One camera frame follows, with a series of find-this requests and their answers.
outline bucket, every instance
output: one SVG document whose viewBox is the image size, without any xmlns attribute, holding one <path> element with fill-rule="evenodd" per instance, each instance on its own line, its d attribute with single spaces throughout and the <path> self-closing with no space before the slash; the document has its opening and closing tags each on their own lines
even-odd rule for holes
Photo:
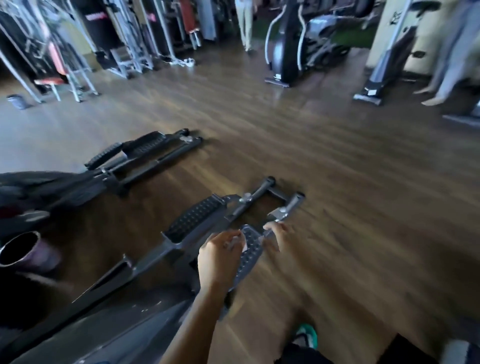
<svg viewBox="0 0 480 364">
<path fill-rule="evenodd" d="M 0 248 L 0 267 L 46 273 L 60 263 L 60 253 L 37 231 L 24 232 Z"/>
<path fill-rule="evenodd" d="M 8 95 L 7 100 L 9 100 L 18 110 L 25 110 L 30 107 L 24 97 L 19 94 Z"/>
</svg>

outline person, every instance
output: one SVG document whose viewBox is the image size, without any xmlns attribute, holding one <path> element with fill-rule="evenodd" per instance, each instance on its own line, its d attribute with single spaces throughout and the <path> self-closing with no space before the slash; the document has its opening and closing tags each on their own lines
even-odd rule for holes
<svg viewBox="0 0 480 364">
<path fill-rule="evenodd" d="M 255 0 L 235 0 L 235 9 L 239 21 L 240 38 L 243 48 L 248 52 L 252 49 L 253 14 L 257 12 Z"/>
<path fill-rule="evenodd" d="M 265 247 L 274 247 L 303 261 L 305 256 L 299 249 L 292 228 L 283 222 L 269 222 L 264 229 L 271 229 L 277 241 L 277 246 L 266 241 Z M 244 245 L 245 240 L 239 230 L 224 231 L 207 239 L 198 254 L 200 292 L 159 364 L 207 363 L 215 325 L 237 273 Z M 331 363 L 316 348 L 315 330 L 310 325 L 302 324 L 275 364 Z"/>
<path fill-rule="evenodd" d="M 445 102 L 457 81 L 462 77 L 473 41 L 480 31 L 480 0 L 460 0 L 445 30 L 433 77 L 427 87 L 414 94 L 436 92 L 435 97 L 423 101 L 425 106 Z"/>
</svg>

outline green turf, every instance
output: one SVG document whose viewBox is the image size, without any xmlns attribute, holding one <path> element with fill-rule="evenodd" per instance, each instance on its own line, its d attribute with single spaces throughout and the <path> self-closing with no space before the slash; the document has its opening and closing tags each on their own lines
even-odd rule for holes
<svg viewBox="0 0 480 364">
<path fill-rule="evenodd" d="M 258 39 L 265 39 L 269 25 L 270 23 L 268 20 L 257 19 L 257 21 L 253 23 L 253 37 Z M 355 29 L 337 32 L 333 37 L 333 41 L 343 46 L 370 49 L 372 47 L 376 31 L 376 26 L 372 26 L 368 29 L 362 30 L 359 25 L 359 27 Z M 277 34 L 277 32 L 278 23 L 272 28 L 271 39 L 275 39 L 275 35 Z"/>
</svg>

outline gray pants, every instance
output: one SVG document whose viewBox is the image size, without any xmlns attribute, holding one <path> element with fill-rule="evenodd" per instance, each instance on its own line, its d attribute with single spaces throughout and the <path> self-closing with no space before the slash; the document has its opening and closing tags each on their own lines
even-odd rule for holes
<svg viewBox="0 0 480 364">
<path fill-rule="evenodd" d="M 445 29 L 447 34 L 430 81 L 431 88 L 438 89 L 436 97 L 441 98 L 450 95 L 463 75 L 470 48 L 480 31 L 480 1 L 460 0 Z"/>
</svg>

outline beige pants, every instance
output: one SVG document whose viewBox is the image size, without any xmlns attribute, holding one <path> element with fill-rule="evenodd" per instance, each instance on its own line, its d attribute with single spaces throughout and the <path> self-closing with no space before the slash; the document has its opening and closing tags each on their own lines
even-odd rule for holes
<svg viewBox="0 0 480 364">
<path fill-rule="evenodd" d="M 237 8 L 241 42 L 248 50 L 252 45 L 253 5 L 250 1 L 236 0 L 235 8 Z"/>
</svg>

